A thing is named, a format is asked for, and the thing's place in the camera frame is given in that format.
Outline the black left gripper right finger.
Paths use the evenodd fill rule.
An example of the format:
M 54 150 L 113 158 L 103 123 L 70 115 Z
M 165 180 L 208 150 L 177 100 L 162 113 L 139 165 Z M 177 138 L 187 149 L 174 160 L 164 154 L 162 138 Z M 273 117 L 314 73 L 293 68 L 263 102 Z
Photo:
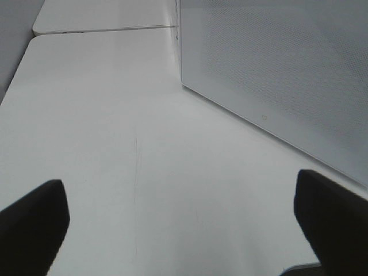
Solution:
M 367 275 L 366 199 L 313 170 L 300 170 L 294 214 L 327 275 Z

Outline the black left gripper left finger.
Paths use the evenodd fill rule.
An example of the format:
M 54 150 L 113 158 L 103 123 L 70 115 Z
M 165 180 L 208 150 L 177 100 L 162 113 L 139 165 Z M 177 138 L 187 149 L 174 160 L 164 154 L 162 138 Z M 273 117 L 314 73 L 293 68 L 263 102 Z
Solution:
M 63 182 L 53 179 L 1 211 L 1 275 L 47 275 L 70 213 Z

